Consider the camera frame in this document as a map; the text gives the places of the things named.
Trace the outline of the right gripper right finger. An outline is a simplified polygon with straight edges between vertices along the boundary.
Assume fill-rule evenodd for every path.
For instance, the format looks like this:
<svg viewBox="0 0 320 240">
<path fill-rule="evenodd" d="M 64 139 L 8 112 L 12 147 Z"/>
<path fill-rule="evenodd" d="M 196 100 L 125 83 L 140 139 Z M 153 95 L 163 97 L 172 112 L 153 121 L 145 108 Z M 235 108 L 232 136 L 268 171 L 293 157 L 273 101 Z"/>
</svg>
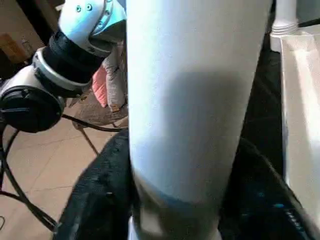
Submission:
<svg viewBox="0 0 320 240">
<path fill-rule="evenodd" d="M 223 240 L 318 240 L 320 229 L 269 160 L 241 138 L 220 210 Z"/>
</svg>

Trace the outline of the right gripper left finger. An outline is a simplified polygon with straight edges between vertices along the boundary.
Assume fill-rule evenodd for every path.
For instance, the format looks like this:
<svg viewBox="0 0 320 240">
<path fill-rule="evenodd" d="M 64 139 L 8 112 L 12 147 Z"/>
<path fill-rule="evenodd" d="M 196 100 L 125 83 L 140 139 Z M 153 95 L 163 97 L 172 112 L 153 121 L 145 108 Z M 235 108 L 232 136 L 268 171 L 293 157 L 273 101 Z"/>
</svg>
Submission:
<svg viewBox="0 0 320 240">
<path fill-rule="evenodd" d="M 114 135 L 77 179 L 55 240 L 126 240 L 135 196 L 129 131 Z"/>
</svg>

